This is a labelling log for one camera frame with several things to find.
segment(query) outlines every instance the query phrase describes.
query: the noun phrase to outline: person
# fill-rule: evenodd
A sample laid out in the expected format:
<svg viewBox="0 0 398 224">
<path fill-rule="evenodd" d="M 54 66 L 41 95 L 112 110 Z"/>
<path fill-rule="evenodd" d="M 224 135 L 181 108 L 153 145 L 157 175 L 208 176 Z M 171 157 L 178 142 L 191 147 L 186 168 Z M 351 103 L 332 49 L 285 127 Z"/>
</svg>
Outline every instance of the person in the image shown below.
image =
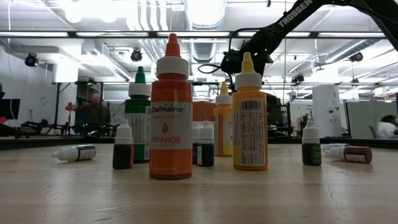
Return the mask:
<svg viewBox="0 0 398 224">
<path fill-rule="evenodd" d="M 95 92 L 91 96 L 92 103 L 77 106 L 73 105 L 73 110 L 76 111 L 77 117 L 83 117 L 84 121 L 91 123 L 101 123 L 110 124 L 111 123 L 111 113 L 109 108 L 101 106 L 101 122 L 100 122 L 100 99 L 101 95 Z"/>
<path fill-rule="evenodd" d="M 394 134 L 398 126 L 397 116 L 387 115 L 384 116 L 377 127 L 377 135 L 379 139 L 398 139 L 398 135 Z"/>
</svg>

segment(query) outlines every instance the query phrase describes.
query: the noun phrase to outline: dark green dropper bottle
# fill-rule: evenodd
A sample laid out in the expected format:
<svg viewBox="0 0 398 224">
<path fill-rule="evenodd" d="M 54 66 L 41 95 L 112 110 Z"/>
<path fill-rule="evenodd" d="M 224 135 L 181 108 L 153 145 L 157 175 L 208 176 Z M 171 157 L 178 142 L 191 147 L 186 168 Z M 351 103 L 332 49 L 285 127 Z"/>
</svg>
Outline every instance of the dark green dropper bottle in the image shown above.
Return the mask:
<svg viewBox="0 0 398 224">
<path fill-rule="evenodd" d="M 129 86 L 129 96 L 124 107 L 124 118 L 129 121 L 132 129 L 133 163 L 149 162 L 150 86 L 146 85 L 142 66 L 138 67 L 136 81 Z"/>
</svg>

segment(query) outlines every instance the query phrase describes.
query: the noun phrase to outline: green nozzle cap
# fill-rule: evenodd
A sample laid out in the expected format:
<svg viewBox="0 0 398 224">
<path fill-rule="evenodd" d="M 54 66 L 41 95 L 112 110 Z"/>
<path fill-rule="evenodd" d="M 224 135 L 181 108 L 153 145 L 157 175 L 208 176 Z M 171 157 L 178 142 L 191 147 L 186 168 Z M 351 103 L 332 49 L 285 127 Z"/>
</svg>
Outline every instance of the green nozzle cap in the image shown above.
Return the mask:
<svg viewBox="0 0 398 224">
<path fill-rule="evenodd" d="M 134 83 L 145 84 L 144 67 L 138 66 L 138 72 L 136 74 L 136 81 Z"/>
</svg>

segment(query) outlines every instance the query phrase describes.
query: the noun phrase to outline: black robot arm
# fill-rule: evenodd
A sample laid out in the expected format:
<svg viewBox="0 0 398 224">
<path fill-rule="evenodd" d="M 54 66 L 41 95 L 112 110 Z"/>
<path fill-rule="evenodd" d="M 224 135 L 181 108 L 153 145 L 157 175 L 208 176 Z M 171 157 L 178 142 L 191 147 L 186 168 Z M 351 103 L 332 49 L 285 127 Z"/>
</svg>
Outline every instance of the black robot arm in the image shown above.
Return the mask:
<svg viewBox="0 0 398 224">
<path fill-rule="evenodd" d="M 250 52 L 256 72 L 263 74 L 266 63 L 273 63 L 270 55 L 285 36 L 326 4 L 351 6 L 370 15 L 396 50 L 398 50 L 398 5 L 394 0 L 298 0 L 275 23 L 261 28 L 242 48 L 224 53 L 222 71 L 228 74 L 241 71 L 243 53 Z"/>
</svg>

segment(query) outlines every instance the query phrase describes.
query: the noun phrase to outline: wooden table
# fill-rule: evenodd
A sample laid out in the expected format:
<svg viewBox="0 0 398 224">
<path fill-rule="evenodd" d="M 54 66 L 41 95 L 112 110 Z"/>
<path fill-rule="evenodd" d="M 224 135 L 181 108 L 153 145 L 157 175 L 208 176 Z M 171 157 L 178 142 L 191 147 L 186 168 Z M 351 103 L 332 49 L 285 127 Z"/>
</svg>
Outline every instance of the wooden table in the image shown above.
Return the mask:
<svg viewBox="0 0 398 224">
<path fill-rule="evenodd" d="M 1 223 L 397 223 L 398 151 L 373 164 L 302 165 L 300 145 L 269 146 L 269 170 L 216 158 L 193 177 L 149 178 L 148 164 L 112 170 L 113 145 L 92 161 L 60 162 L 56 147 L 0 151 Z"/>
</svg>

